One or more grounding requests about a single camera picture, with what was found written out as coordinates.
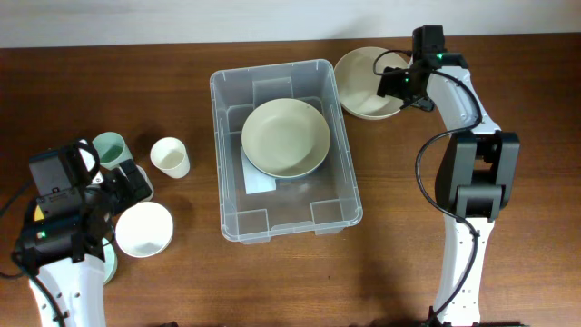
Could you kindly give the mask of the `cream bowl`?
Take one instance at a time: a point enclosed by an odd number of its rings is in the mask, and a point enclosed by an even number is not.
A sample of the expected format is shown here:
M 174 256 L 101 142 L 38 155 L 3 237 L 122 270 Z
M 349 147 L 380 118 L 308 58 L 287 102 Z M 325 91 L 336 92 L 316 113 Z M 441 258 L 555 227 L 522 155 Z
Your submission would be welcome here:
M 344 110 L 366 120 L 382 120 L 397 114 L 403 101 L 377 96 L 380 77 L 373 73 L 375 59 L 386 49 L 368 46 L 345 54 L 335 65 L 339 99 Z

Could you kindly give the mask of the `green cup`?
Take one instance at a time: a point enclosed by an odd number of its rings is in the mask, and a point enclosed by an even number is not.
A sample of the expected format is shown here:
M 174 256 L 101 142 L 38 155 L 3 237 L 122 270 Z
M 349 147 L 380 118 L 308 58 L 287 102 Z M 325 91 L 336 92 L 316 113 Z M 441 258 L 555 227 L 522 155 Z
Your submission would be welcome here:
M 125 140 L 118 133 L 99 134 L 92 140 L 92 144 L 99 155 L 100 165 L 107 170 L 112 170 L 120 163 L 133 159 Z

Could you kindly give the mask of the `grey cup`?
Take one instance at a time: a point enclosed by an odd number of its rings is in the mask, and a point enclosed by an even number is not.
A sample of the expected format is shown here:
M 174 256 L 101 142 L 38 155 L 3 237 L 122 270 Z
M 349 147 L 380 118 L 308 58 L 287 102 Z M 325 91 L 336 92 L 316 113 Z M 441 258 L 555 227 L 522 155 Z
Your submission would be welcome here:
M 148 197 L 144 198 L 143 200 L 141 200 L 141 202 L 150 202 L 152 200 L 153 196 L 154 196 L 154 188 L 153 188 L 153 185 L 152 185 L 152 183 L 151 183 L 151 181 L 150 181 L 147 173 L 144 171 L 144 169 L 141 166 L 139 166 L 139 165 L 136 165 L 136 168 L 140 172 L 141 176 L 143 177 L 143 179 L 145 180 L 146 184 L 148 185 L 149 190 L 151 191 L 150 192 L 150 195 Z

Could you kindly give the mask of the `cream cup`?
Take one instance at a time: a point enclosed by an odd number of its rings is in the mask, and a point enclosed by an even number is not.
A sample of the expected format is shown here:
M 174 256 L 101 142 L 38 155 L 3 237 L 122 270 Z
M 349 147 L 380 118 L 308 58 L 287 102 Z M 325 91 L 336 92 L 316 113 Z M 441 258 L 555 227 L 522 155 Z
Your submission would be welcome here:
M 153 165 L 173 179 L 181 179 L 190 171 L 191 164 L 184 143 L 175 137 L 158 140 L 150 151 Z

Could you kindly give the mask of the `beige bowl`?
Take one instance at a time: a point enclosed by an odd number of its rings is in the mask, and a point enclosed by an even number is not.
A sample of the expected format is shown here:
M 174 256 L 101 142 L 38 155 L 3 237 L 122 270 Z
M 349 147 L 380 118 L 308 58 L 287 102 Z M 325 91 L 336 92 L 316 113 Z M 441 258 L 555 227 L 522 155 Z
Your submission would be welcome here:
M 292 98 L 261 104 L 246 119 L 241 147 L 260 165 L 317 164 L 330 151 L 330 128 L 312 105 Z

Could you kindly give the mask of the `clear plastic storage container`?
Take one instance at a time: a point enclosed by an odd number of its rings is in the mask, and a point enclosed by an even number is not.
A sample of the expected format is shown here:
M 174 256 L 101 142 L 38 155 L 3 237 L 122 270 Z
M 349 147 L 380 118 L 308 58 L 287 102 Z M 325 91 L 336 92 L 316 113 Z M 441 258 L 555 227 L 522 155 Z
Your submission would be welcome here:
M 273 236 L 337 233 L 360 222 L 349 140 L 332 64 L 325 59 L 219 70 L 210 78 L 222 235 L 264 243 Z M 276 179 L 276 190 L 246 194 L 241 131 L 261 104 L 294 98 L 314 106 L 330 128 L 323 166 L 297 179 Z

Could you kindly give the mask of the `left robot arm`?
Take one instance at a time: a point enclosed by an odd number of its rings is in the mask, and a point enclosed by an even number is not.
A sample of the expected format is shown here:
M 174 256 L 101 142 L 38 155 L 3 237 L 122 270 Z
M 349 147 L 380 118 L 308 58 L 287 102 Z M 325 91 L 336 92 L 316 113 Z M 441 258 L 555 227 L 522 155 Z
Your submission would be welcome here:
M 11 253 L 33 291 L 44 326 L 104 326 L 106 245 L 114 216 L 152 196 L 133 160 L 100 173 L 92 144 L 79 139 L 29 160 L 38 195 Z

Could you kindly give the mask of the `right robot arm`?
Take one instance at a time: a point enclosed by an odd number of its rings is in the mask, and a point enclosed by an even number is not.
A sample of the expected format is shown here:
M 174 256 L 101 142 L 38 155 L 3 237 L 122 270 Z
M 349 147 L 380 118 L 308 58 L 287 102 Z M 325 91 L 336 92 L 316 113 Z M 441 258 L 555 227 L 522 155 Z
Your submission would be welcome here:
M 402 100 L 405 107 L 437 109 L 445 132 L 428 139 L 414 163 L 421 176 L 427 149 L 440 139 L 448 146 L 427 201 L 443 214 L 445 248 L 442 273 L 426 326 L 480 326 L 479 288 L 487 241 L 507 206 L 520 142 L 489 117 L 474 90 L 468 63 L 445 47 L 441 25 L 423 25 L 412 34 L 406 68 L 375 70 L 377 94 Z

